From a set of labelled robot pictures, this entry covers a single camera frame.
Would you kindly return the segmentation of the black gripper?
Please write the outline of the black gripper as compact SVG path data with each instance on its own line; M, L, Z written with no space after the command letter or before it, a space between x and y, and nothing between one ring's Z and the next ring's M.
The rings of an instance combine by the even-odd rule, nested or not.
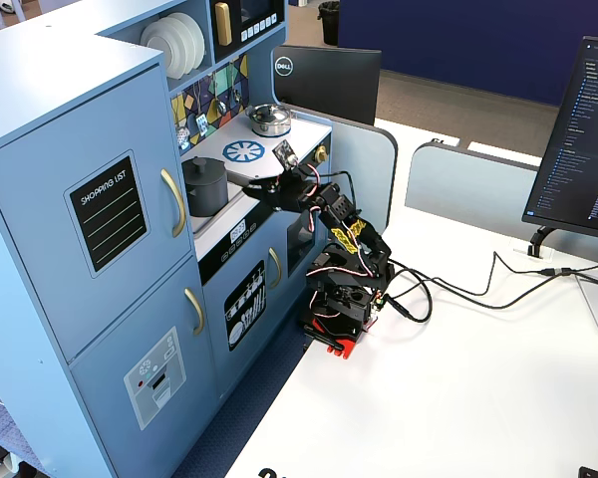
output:
M280 176L250 179L243 189L248 197L257 199L275 210L298 213L305 209L307 194L313 187L313 182L309 179L311 174L307 165L298 166Z

